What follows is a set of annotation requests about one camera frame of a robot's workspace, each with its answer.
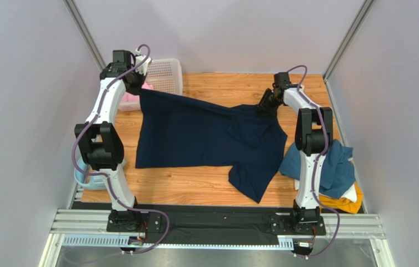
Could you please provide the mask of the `navy blue t shirt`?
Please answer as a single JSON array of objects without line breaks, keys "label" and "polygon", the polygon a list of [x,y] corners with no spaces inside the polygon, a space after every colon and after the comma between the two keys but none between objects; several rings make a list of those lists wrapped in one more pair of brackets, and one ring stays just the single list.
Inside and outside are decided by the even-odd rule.
[{"label": "navy blue t shirt", "polygon": [[287,135],[254,105],[224,107],[155,90],[139,95],[138,169],[228,166],[229,182],[260,202],[283,160]]}]

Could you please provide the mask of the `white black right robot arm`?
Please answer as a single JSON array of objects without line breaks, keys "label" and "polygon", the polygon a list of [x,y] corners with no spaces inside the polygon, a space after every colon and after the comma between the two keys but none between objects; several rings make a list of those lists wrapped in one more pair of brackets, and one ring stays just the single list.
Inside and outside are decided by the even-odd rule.
[{"label": "white black right robot arm", "polygon": [[321,222],[319,189],[322,165],[333,139],[332,110],[313,102],[301,84],[290,81],[287,72],[274,75],[272,88],[265,90],[256,112],[274,117],[281,105],[297,114],[295,145],[301,159],[299,189],[285,224],[294,234],[311,234]]}]

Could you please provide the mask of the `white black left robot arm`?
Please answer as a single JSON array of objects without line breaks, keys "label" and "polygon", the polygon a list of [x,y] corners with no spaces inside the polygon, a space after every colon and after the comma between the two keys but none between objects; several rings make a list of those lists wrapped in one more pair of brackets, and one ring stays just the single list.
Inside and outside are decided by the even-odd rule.
[{"label": "white black left robot arm", "polygon": [[141,54],[139,49],[135,52],[114,50],[112,62],[99,75],[100,89],[92,112],[84,123],[74,128],[73,151],[80,152],[81,159],[92,171],[74,162],[76,170],[102,179],[112,201],[108,232],[145,232],[142,213],[134,208],[136,197],[123,172],[124,146],[114,122],[124,94],[139,94],[151,61],[150,56]]}]

